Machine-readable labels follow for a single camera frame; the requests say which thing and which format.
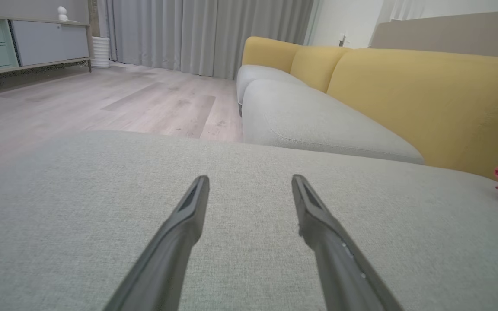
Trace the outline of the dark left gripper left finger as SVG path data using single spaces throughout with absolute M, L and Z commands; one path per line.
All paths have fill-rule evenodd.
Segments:
M 194 179 L 105 306 L 106 311 L 176 311 L 192 248 L 205 222 L 210 180 Z

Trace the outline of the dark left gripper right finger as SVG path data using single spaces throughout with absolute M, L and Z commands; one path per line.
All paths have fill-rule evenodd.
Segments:
M 401 311 L 357 244 L 327 209 L 310 182 L 293 175 L 299 235 L 314 252 L 328 311 Z

